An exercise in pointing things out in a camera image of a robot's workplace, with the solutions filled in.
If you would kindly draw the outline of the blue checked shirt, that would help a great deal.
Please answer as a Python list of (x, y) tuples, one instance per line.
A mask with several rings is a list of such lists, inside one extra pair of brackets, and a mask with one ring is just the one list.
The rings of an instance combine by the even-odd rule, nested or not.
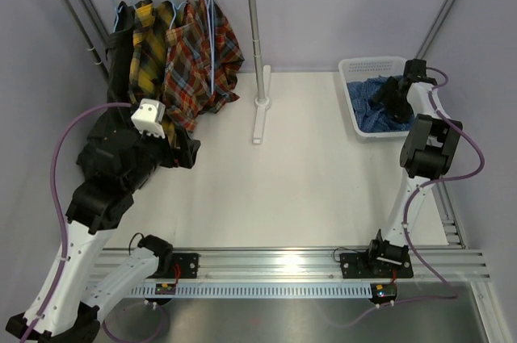
[(355, 121), (360, 131), (365, 133), (407, 132), (414, 122), (414, 114), (405, 123), (397, 122), (383, 105), (372, 106), (370, 99), (386, 83), (388, 77), (370, 77), (363, 82), (348, 82)]

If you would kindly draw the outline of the red plaid shirt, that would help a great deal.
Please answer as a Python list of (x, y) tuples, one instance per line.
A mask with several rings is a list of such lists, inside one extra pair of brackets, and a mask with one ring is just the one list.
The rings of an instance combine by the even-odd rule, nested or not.
[(199, 115), (218, 113), (235, 102), (237, 73), (245, 58), (229, 20), (214, 1), (215, 94), (210, 91), (210, 48), (203, 0), (187, 2), (181, 19), (166, 31), (166, 66), (162, 101), (167, 116), (193, 133)]

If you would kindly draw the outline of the blue hanger of red shirt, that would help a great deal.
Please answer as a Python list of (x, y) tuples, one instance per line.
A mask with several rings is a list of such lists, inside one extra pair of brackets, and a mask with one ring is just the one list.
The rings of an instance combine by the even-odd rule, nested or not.
[(174, 25), (176, 24), (176, 20), (178, 19), (178, 17), (182, 16), (183, 9), (187, 3), (181, 2), (177, 5), (175, 0), (169, 0), (169, 1), (170, 1), (172, 12), (173, 12), (172, 19), (171, 19), (170, 25), (169, 25), (169, 29), (172, 30)]

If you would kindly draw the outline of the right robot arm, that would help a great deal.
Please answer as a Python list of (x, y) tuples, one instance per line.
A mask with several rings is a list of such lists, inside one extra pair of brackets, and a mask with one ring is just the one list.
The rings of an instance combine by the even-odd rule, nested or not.
[(401, 78), (389, 78), (369, 102), (383, 106), (398, 123), (414, 118), (401, 149), (402, 179), (395, 203), (365, 253), (364, 264), (374, 277), (413, 276), (411, 230), (432, 183), (449, 171), (459, 144), (463, 125), (439, 116), (439, 103), (432, 99), (436, 87), (436, 80), (427, 75), (427, 62), (413, 59), (405, 63)]

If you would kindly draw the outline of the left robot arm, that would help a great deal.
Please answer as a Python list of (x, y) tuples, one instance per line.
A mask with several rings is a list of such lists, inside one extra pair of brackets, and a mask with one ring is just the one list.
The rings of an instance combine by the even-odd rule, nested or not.
[(129, 256), (91, 290), (91, 271), (106, 243), (133, 205), (134, 193), (159, 168), (190, 169), (200, 148), (198, 140), (179, 132), (179, 144), (120, 129), (96, 148), (94, 171), (60, 212), (61, 247), (32, 305), (12, 316), (6, 331), (21, 342), (92, 342), (106, 316), (147, 278), (166, 280), (161, 291), (176, 291), (179, 279), (198, 274), (196, 253), (175, 253), (168, 241), (143, 236)]

